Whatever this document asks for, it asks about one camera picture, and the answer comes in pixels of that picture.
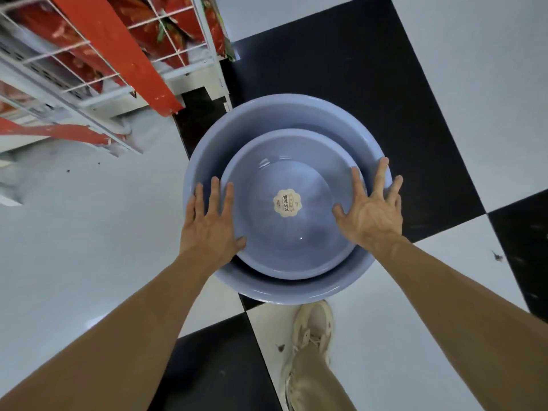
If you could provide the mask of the person's left hand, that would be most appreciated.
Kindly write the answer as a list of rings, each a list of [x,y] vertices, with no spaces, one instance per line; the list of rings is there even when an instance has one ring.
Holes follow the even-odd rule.
[[[237,238],[232,218],[233,203],[233,184],[228,183],[223,201],[220,186],[219,213],[208,215],[203,185],[196,184],[195,193],[186,205],[179,255],[191,270],[210,276],[236,256],[231,252],[231,243]]]

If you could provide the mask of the person's right hand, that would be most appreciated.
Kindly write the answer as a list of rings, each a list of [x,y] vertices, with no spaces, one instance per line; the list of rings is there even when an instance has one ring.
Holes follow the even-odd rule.
[[[371,253],[382,248],[385,241],[402,235],[403,216],[400,189],[403,177],[396,176],[384,198],[367,193],[357,167],[351,168],[353,198],[346,214],[352,228],[339,229],[345,238]]]

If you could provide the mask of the small blue plastic basin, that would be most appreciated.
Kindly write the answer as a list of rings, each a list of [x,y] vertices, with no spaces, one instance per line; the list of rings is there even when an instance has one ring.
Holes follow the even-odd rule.
[[[339,231],[334,204],[345,211],[353,198],[354,160],[339,144],[305,129],[270,131],[245,144],[220,180],[234,186],[236,237],[245,236],[238,257],[258,272],[303,280],[337,267],[356,245]],[[279,190],[301,195],[297,216],[283,218],[273,207]]]

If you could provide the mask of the large blue plastic basin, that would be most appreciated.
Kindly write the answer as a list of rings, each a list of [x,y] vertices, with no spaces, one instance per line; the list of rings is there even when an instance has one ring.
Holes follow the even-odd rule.
[[[306,129],[334,140],[354,159],[372,191],[379,160],[379,144],[349,112],[307,95],[276,94],[251,100],[228,112],[205,133],[190,156],[182,185],[182,203],[194,195],[196,183],[203,185],[209,201],[210,180],[220,177],[232,158],[246,143],[279,129]],[[238,293],[279,305],[300,305],[331,297],[357,281],[374,262],[364,249],[354,249],[339,266],[317,278],[289,280],[269,278],[237,259],[219,269],[215,276]]]

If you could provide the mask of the person's left forearm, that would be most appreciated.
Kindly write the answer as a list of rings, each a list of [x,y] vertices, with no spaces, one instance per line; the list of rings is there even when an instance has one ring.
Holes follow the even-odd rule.
[[[0,411],[147,411],[185,319],[218,268],[209,254],[182,253],[0,398]]]

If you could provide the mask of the person's right forearm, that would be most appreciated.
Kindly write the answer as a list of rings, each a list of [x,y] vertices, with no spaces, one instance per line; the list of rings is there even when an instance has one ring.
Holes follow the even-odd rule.
[[[548,323],[424,252],[401,235],[366,234],[485,411],[548,411]]]

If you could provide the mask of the cream flower-shaped sticker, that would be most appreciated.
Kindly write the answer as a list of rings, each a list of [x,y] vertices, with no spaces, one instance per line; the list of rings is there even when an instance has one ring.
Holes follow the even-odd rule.
[[[297,216],[302,208],[301,195],[292,188],[279,190],[273,198],[273,207],[283,218]]]

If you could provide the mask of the beige sneaker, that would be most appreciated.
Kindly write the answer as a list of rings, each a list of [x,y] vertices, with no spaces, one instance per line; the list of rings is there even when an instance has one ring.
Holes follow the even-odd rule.
[[[303,304],[297,310],[291,332],[291,347],[288,348],[287,359],[282,367],[278,384],[278,399],[282,411],[293,411],[287,399],[287,385],[295,355],[303,347],[314,345],[318,348],[327,366],[329,366],[328,349],[333,329],[332,309],[325,300]]]

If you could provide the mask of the white metal shelf rack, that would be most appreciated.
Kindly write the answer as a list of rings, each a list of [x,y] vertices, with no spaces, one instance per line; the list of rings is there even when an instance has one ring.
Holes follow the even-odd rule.
[[[232,110],[214,0],[0,0],[0,168],[49,138],[141,153],[119,116],[205,88]]]

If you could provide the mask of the person's beige trouser leg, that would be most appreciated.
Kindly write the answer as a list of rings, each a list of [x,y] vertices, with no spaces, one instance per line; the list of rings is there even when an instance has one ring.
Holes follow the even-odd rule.
[[[315,345],[295,354],[285,395],[291,411],[357,411]]]

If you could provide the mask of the wide red shelf strip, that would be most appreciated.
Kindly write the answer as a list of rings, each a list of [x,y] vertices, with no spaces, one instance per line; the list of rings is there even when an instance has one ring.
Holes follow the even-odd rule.
[[[107,0],[52,0],[102,58],[163,117],[184,108]]]

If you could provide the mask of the narrow red shelf strip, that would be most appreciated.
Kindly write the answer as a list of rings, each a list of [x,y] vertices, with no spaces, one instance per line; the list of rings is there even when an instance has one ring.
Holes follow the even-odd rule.
[[[78,124],[23,126],[0,117],[0,135],[45,136],[93,145],[111,145],[112,138]]]

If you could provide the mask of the row of red snack packets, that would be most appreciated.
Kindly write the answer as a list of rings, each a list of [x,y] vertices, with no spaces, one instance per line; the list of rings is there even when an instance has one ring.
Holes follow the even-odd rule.
[[[204,88],[231,108],[210,0],[0,0],[0,70],[51,108],[113,118]]]

